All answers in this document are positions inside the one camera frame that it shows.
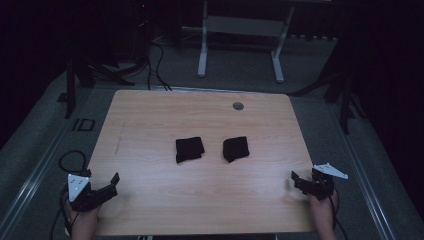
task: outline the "wooden table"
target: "wooden table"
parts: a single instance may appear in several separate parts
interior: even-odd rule
[[[202,158],[177,164],[175,140],[196,136]],[[229,164],[223,142],[239,136],[250,156]],[[89,168],[93,189],[121,177],[98,235],[314,230],[307,198],[290,178],[292,170],[306,178],[312,163],[285,95],[117,91]]]

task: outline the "gray carpet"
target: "gray carpet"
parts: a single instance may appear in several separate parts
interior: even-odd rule
[[[284,45],[281,58],[286,78],[283,84],[275,82],[270,56],[265,51],[228,51],[220,49],[219,46],[212,47],[209,52],[207,75],[198,78],[196,73],[199,49],[162,46],[165,55],[160,65],[160,75],[175,89],[185,87],[285,93],[304,87],[317,79],[334,43],[325,40],[306,42],[302,39],[289,39]],[[151,58],[154,65],[159,56],[159,49],[153,48]],[[128,80],[137,83],[133,89],[146,89],[146,71],[128,77]],[[152,79],[152,84],[158,84],[155,78]],[[78,88],[77,110],[73,118],[64,120],[65,105],[56,102],[59,93],[65,91],[62,76],[46,90],[28,119],[3,147],[0,153],[1,216],[8,213],[21,186],[25,184],[39,161],[45,159],[45,155],[52,156],[52,162],[47,164],[45,175],[39,186],[36,186],[38,188],[32,200],[28,206],[24,206],[22,216],[17,217],[17,224],[11,226],[13,231],[8,235],[10,239],[48,238],[58,210],[59,192],[66,182],[67,175],[59,169],[58,159],[74,149],[83,151],[87,159],[90,159],[112,96],[119,88],[123,87],[107,80],[99,80],[95,89]],[[353,145],[355,156],[365,169],[395,238],[422,239],[423,222],[399,183],[390,160],[369,122],[355,114],[356,118],[349,120],[350,135],[346,140],[336,120],[339,106],[324,103],[324,91],[325,87],[291,100],[313,163],[330,162],[349,174],[349,180],[336,180],[341,201],[338,217],[349,238],[380,239],[381,232],[375,224],[375,216],[370,212],[370,203],[364,198],[364,190],[358,178],[360,176],[352,165],[352,150],[346,141]],[[94,130],[72,131],[76,118],[96,120]],[[62,128],[65,128],[63,136],[57,134]],[[69,155],[66,164],[69,168],[79,168],[82,164],[81,157],[76,154]],[[54,239],[69,239],[63,229],[63,221],[59,219]],[[339,239],[343,239],[339,229],[337,235]],[[278,237],[317,239],[315,233],[284,233]]]

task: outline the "black cloth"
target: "black cloth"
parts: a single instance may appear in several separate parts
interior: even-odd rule
[[[247,157],[249,154],[247,137],[229,138],[224,141],[224,158],[229,163],[238,158]]]
[[[177,163],[201,158],[202,153],[205,153],[200,137],[177,139],[175,142],[177,146]]]

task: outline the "hand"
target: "hand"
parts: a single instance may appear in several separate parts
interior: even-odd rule
[[[336,234],[333,230],[333,207],[331,205],[330,199],[325,198],[323,200],[318,200],[313,195],[308,195],[310,211],[312,213],[312,218],[315,223],[319,238],[321,240],[335,240]],[[337,206],[337,192],[334,191],[331,196],[333,203]]]
[[[97,221],[101,206],[88,212],[75,212],[67,202],[72,224],[72,240],[92,240],[96,232]]]

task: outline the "wood grain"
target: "wood grain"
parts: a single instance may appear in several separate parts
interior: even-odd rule
[[[235,110],[241,102],[243,110]],[[175,140],[199,136],[202,158],[176,164]],[[246,136],[250,156],[229,164],[225,139]],[[99,235],[276,233],[314,230],[294,189],[312,163],[285,95],[117,91],[89,168],[93,188],[119,172]]]

